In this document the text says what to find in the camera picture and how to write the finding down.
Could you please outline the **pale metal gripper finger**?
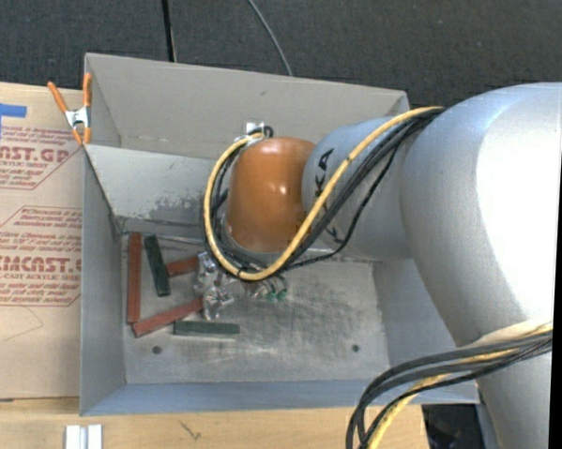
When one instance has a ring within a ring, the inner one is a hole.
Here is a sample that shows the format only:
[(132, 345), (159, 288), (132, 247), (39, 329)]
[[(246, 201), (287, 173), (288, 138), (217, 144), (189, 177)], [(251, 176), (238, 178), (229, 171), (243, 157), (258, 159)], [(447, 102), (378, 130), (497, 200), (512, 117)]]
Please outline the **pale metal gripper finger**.
[(196, 275), (194, 276), (192, 287), (195, 293), (204, 293), (210, 289), (216, 281), (219, 269), (215, 259), (206, 251), (197, 256)]
[(225, 286), (212, 286), (208, 288), (202, 296), (203, 317), (208, 321), (216, 320), (224, 307), (234, 302), (233, 295)]

